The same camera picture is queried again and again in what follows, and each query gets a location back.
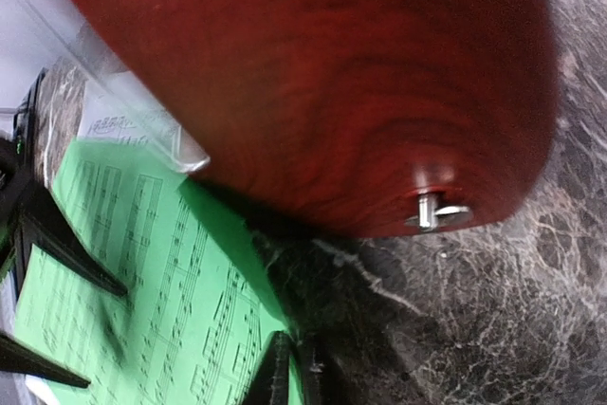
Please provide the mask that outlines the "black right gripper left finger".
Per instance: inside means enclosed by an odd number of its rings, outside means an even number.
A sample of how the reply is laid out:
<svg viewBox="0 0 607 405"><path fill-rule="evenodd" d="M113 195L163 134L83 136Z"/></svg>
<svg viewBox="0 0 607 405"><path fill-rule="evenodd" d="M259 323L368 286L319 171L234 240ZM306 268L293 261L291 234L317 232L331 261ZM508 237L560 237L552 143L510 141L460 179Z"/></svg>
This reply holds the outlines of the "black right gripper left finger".
<svg viewBox="0 0 607 405"><path fill-rule="evenodd" d="M273 331L246 391L253 405L303 404L301 345L285 331Z"/></svg>

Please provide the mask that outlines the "red wooden metronome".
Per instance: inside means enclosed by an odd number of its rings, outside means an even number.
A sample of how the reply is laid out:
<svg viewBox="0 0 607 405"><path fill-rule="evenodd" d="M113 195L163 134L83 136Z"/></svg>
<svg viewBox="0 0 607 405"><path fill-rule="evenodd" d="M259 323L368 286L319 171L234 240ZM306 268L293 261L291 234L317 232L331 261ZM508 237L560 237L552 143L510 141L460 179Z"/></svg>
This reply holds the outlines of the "red wooden metronome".
<svg viewBox="0 0 607 405"><path fill-rule="evenodd" d="M317 230L404 235L420 195L509 217L549 156L546 0L71 0L210 155Z"/></svg>

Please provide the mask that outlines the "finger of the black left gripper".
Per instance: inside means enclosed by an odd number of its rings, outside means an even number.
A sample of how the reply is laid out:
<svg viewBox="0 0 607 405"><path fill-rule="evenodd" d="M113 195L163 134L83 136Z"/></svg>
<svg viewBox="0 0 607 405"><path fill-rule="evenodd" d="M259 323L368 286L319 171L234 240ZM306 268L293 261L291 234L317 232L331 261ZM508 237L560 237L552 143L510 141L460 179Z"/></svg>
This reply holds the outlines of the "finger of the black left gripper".
<svg viewBox="0 0 607 405"><path fill-rule="evenodd" d="M90 380L24 346L1 332L1 372L44 378L64 385L87 388Z"/></svg>
<svg viewBox="0 0 607 405"><path fill-rule="evenodd" d="M15 261L16 241L29 241L91 284L116 296L127 287L91 256L51 192L22 162L17 144L1 140L1 275Z"/></svg>

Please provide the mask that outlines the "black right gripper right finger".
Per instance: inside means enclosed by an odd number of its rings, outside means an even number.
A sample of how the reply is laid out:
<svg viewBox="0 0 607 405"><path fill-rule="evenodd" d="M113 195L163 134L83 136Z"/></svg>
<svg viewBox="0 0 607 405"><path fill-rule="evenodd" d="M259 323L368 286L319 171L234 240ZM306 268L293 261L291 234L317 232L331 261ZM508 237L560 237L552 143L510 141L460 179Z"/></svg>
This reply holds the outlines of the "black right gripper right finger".
<svg viewBox="0 0 607 405"><path fill-rule="evenodd" d="M315 337L301 341L301 384L305 404L323 404L326 353Z"/></svg>

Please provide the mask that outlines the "green sheet music page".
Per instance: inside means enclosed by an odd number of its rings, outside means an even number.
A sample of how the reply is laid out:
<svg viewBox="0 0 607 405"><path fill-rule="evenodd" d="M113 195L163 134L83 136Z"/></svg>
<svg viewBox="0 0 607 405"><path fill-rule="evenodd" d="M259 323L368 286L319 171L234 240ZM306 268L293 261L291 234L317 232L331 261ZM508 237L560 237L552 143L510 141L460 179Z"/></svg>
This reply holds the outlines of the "green sheet music page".
<svg viewBox="0 0 607 405"><path fill-rule="evenodd" d="M116 298L31 253L15 337L88 378L62 404L238 404L284 328L250 268L242 221L146 149L73 141L52 192Z"/></svg>

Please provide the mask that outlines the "white sheet music page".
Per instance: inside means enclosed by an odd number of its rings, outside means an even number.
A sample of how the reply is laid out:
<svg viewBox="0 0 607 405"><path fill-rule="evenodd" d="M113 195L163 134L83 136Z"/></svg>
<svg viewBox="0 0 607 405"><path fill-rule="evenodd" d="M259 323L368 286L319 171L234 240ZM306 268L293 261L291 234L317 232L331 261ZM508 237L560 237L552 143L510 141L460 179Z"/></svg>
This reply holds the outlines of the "white sheet music page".
<svg viewBox="0 0 607 405"><path fill-rule="evenodd" d="M180 144L181 127L157 105L138 104L135 113L128 114L119 101L87 84L77 137L136 145L147 145L156 139L172 150Z"/></svg>

